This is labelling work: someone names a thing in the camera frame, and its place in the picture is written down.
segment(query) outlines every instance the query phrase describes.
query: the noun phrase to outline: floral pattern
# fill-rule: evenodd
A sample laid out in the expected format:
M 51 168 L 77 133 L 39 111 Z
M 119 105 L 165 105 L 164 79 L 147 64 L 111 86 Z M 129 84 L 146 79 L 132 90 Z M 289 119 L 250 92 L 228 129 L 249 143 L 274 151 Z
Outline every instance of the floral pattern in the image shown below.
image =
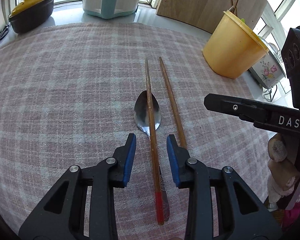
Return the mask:
M 274 78 L 274 74 L 273 73 L 276 72 L 278 70 L 278 68 L 275 65 L 273 65 L 271 67 L 270 62 L 260 61 L 260 63 L 263 66 L 263 73 L 262 73 L 263 80 Z

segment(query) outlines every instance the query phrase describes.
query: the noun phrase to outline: yellow lid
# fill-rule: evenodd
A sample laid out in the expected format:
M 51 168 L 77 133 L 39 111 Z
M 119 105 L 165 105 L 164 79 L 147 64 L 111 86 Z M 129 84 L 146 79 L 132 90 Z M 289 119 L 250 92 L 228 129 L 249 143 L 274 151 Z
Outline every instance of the yellow lid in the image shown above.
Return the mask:
M 41 2 L 43 0 L 24 0 L 23 2 L 19 3 L 11 12 L 9 17 L 12 17 L 28 8 L 31 6 L 34 6 L 35 4 Z
M 263 41 L 256 35 L 252 29 L 250 29 L 242 20 L 240 20 L 237 16 L 235 16 L 230 11 L 224 12 L 227 16 L 229 16 L 235 23 L 237 23 L 251 38 L 254 39 L 256 43 L 258 43 L 266 52 L 269 52 L 268 47 Z

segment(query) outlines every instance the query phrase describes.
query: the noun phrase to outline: red chopstick tip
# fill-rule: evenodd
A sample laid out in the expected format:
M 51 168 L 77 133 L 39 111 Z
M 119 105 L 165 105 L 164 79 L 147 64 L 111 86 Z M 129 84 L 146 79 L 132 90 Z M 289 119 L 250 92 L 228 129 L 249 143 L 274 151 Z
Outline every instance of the red chopstick tip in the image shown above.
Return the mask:
M 157 210 L 158 224 L 162 226 L 164 224 L 163 217 L 163 205 L 162 205 L 162 194 L 161 192 L 155 192 L 155 206 Z

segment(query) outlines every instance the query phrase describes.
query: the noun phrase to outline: metal screw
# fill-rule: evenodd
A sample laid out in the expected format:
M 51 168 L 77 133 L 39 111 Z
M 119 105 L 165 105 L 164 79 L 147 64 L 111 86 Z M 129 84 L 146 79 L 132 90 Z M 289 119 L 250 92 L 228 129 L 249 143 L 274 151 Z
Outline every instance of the metal screw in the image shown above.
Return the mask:
M 196 164 L 197 163 L 197 159 L 195 159 L 195 158 L 189 158 L 187 161 L 188 161 L 189 164 Z
M 77 165 L 72 165 L 72 166 L 69 168 L 69 170 L 70 170 L 71 172 L 77 172 L 77 171 L 79 170 L 79 167 L 78 167 Z
M 224 167 L 223 170 L 225 171 L 225 173 L 232 173 L 233 172 L 233 169 L 230 166 Z
M 112 157 L 108 158 L 108 159 L 106 160 L 106 163 L 108 163 L 108 164 L 113 164 L 113 163 L 115 163 L 115 158 L 112 158 Z

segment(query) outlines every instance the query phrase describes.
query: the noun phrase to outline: blue gripper pad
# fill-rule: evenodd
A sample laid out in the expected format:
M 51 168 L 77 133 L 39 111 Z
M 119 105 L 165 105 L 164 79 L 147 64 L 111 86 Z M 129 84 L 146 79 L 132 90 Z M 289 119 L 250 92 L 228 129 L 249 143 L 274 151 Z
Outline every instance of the blue gripper pad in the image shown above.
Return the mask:
M 167 137 L 167 152 L 168 152 L 173 182 L 176 184 L 176 187 L 179 187 L 180 186 L 179 165 L 177 162 L 176 154 L 172 146 L 170 135 Z
M 126 187 L 127 184 L 128 184 L 128 182 L 129 182 L 129 180 L 130 180 L 130 175 L 131 175 L 131 170 L 132 170 L 134 155 L 136 153 L 137 138 L 136 138 L 135 134 L 133 134 L 133 133 L 129 134 L 125 146 L 129 147 L 127 158 L 126 158 L 126 162 L 124 164 L 123 180 L 122 180 L 123 185 Z

